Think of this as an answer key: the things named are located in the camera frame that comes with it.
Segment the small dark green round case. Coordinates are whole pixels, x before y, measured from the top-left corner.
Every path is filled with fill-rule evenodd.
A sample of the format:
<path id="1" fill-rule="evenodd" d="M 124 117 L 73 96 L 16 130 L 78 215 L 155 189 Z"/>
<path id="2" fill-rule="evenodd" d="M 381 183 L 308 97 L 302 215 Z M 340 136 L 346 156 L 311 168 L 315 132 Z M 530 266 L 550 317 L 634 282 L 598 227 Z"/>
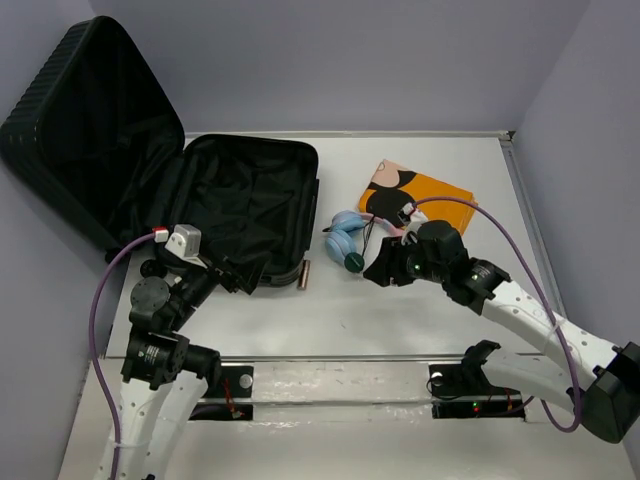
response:
<path id="1" fill-rule="evenodd" d="M 361 254 L 350 252 L 344 258 L 344 267 L 351 273 L 360 274 L 365 268 L 365 260 Z"/>

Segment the blue and pink headphones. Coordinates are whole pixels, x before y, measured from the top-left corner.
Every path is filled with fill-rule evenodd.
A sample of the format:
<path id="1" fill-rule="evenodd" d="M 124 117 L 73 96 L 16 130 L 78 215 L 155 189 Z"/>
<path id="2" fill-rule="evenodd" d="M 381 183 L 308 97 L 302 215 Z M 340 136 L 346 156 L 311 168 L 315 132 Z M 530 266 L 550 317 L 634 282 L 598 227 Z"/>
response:
<path id="1" fill-rule="evenodd" d="M 326 234 L 325 250 L 329 258 L 342 267 L 344 267 L 345 256 L 350 252 L 357 252 L 364 258 L 371 231 L 375 225 L 384 229 L 391 237 L 398 237 L 403 234 L 402 229 L 394 226 L 388 220 L 370 213 L 351 210 L 337 213 L 332 218 L 330 226 L 323 230 Z M 354 240 L 354 236 L 358 232 L 364 233 L 361 250 L 358 249 Z"/>

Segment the orange cartoon print cloth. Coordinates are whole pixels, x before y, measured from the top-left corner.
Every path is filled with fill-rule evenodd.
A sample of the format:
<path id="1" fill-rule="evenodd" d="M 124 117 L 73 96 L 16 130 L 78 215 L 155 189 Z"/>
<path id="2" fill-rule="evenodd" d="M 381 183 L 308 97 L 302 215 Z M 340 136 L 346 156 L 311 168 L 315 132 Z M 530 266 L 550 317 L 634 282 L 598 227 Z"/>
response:
<path id="1" fill-rule="evenodd" d="M 395 227 L 403 224 L 398 211 L 410 202 L 429 197 L 453 197 L 475 203 L 474 194 L 441 180 L 409 170 L 389 160 L 383 160 L 360 197 L 358 209 L 375 214 Z M 431 201 L 419 206 L 429 220 L 446 220 L 464 234 L 475 210 L 452 201 Z"/>

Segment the black ribbed hard-shell suitcase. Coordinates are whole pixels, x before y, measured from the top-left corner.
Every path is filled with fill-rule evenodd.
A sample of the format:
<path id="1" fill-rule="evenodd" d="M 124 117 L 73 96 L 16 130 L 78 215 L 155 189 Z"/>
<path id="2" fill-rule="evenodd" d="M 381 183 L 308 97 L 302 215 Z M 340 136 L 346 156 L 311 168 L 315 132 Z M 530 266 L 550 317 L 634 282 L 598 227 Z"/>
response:
<path id="1" fill-rule="evenodd" d="M 70 27 L 1 127 L 13 173 L 98 249 L 190 224 L 201 252 L 270 254 L 259 285 L 293 283 L 311 243 L 318 154 L 299 141 L 230 134 L 187 140 L 126 30 Z"/>

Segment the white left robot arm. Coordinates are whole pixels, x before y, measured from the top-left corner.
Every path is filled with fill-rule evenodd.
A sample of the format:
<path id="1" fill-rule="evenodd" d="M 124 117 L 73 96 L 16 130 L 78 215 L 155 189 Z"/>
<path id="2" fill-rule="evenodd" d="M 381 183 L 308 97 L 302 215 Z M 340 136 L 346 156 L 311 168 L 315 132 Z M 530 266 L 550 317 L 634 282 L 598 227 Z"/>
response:
<path id="1" fill-rule="evenodd" d="M 146 275 L 130 295 L 131 330 L 119 395 L 106 397 L 112 428 L 98 479 L 162 479 L 191 419 L 250 421 L 254 409 L 237 404 L 251 388 L 249 367 L 225 368 L 218 351 L 192 344 L 181 327 L 217 286 L 252 293 L 259 267 L 242 271 L 194 258 L 180 279 Z"/>

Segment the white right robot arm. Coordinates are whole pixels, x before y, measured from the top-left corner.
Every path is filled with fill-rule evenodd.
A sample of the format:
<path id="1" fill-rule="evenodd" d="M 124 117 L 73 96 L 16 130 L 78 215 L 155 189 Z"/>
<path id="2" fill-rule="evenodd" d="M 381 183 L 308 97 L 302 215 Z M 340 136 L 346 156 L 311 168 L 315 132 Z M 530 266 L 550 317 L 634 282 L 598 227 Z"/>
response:
<path id="1" fill-rule="evenodd" d="M 541 353 L 521 358 L 495 342 L 467 350 L 462 384 L 482 392 L 509 387 L 574 414 L 597 438 L 617 444 L 639 418 L 639 346 L 594 336 L 533 298 L 509 274 L 471 257 L 446 221 L 426 222 L 407 239 L 387 237 L 365 270 L 381 287 L 425 280 L 456 304 L 499 324 Z"/>

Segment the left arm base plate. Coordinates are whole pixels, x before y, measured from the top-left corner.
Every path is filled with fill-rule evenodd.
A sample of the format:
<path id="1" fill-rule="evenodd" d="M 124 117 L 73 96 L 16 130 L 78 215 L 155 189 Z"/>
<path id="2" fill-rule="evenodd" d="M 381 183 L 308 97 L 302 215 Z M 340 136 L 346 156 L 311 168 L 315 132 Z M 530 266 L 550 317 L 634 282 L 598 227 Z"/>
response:
<path id="1" fill-rule="evenodd" d="M 219 382 L 209 387 L 194 408 L 191 421 L 248 422 L 253 420 L 254 366 L 223 364 Z"/>

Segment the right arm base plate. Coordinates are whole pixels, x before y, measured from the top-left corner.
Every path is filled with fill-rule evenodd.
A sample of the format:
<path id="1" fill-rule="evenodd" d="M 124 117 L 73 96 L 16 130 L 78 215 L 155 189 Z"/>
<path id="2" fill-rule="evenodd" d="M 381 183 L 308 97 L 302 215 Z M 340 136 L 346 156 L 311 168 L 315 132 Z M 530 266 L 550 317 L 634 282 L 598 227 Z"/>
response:
<path id="1" fill-rule="evenodd" d="M 436 420 L 526 418 L 519 391 L 465 378 L 458 363 L 431 364 L 425 387 Z"/>

